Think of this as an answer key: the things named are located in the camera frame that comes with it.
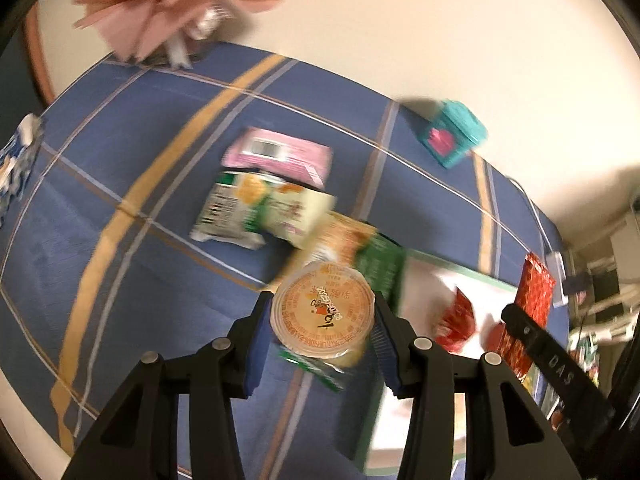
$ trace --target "wall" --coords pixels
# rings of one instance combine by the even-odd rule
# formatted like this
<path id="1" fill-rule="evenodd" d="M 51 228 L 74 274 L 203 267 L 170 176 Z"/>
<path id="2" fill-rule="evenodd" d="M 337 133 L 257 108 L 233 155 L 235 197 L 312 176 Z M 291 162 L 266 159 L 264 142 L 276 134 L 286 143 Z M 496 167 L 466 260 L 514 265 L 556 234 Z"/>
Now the wall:
<path id="1" fill-rule="evenodd" d="M 61 91 L 106 52 L 81 12 L 42 0 Z M 640 184 L 640 60 L 600 0 L 285 0 L 223 36 L 295 57 L 420 108 L 465 102 L 479 153 L 577 240 Z"/>

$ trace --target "white cable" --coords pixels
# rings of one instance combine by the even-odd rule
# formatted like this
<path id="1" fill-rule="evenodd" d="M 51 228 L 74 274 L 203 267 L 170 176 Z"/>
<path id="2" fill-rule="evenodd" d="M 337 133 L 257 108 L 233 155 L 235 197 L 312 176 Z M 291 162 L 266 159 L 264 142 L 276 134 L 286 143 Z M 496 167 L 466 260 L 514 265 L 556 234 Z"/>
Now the white cable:
<path id="1" fill-rule="evenodd" d="M 514 178 L 511 178 L 510 176 L 507 177 L 507 179 L 515 186 L 517 187 L 520 192 L 524 195 L 524 197 L 527 199 L 527 202 L 529 202 L 529 207 L 531 208 L 531 212 L 533 213 L 533 217 L 536 219 L 536 222 L 538 224 L 538 228 L 540 229 L 540 233 L 542 234 L 542 236 L 545 239 L 545 243 L 546 246 L 549 249 L 549 252 L 552 253 L 554 248 L 551 246 L 551 242 L 549 241 L 548 236 L 546 236 L 546 232 L 545 229 L 542 227 L 542 222 L 540 221 L 540 215 L 538 214 L 538 210 L 536 209 L 536 205 L 533 203 L 533 200 L 531 200 L 529 198 L 529 195 L 527 194 L 526 191 L 524 191 L 524 188 L 520 185 L 520 183 L 515 180 Z"/>

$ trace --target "silver rivet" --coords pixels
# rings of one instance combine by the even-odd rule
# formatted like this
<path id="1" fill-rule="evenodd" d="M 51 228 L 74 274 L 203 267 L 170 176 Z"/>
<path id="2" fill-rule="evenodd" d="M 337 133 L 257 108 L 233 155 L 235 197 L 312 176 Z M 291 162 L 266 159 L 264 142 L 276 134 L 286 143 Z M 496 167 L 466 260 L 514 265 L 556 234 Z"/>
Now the silver rivet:
<path id="1" fill-rule="evenodd" d="M 226 337 L 219 337 L 212 341 L 211 346 L 216 350 L 226 350 L 231 346 L 231 341 Z"/>
<path id="2" fill-rule="evenodd" d="M 497 366 L 502 362 L 502 358 L 495 352 L 484 354 L 484 360 L 493 366 Z"/>
<path id="3" fill-rule="evenodd" d="M 417 337 L 414 339 L 414 346 L 418 350 L 431 350 L 433 343 L 431 342 L 431 339 L 427 337 Z"/>
<path id="4" fill-rule="evenodd" d="M 149 352 L 145 352 L 142 354 L 140 361 L 142 361 L 145 365 L 153 364 L 158 361 L 158 352 L 153 352 L 152 350 L 150 350 Z"/>

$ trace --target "red wrapper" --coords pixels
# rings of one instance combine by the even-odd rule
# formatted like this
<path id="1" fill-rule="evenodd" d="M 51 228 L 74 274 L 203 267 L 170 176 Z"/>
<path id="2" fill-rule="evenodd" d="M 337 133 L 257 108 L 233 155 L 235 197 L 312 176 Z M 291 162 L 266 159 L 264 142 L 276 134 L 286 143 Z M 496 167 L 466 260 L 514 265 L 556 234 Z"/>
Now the red wrapper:
<path id="1" fill-rule="evenodd" d="M 556 280 L 546 270 L 540 259 L 534 253 L 527 254 L 515 303 L 542 328 L 546 326 L 546 319 L 549 317 L 555 285 Z M 522 343 L 505 331 L 498 346 L 498 354 L 515 372 L 519 380 L 523 380 L 531 368 L 532 361 L 525 354 Z"/>
<path id="2" fill-rule="evenodd" d="M 436 343 L 447 352 L 457 354 L 475 332 L 476 320 L 473 306 L 458 288 L 456 299 L 444 311 L 436 327 Z"/>

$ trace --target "teal container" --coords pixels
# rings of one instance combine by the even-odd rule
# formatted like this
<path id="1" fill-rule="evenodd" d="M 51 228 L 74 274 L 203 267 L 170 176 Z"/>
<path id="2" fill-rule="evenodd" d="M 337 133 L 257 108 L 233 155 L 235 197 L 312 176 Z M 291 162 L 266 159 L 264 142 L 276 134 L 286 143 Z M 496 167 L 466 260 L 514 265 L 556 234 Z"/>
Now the teal container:
<path id="1" fill-rule="evenodd" d="M 486 140 L 484 124 L 459 101 L 443 101 L 440 113 L 418 137 L 436 160 L 451 168 Z"/>

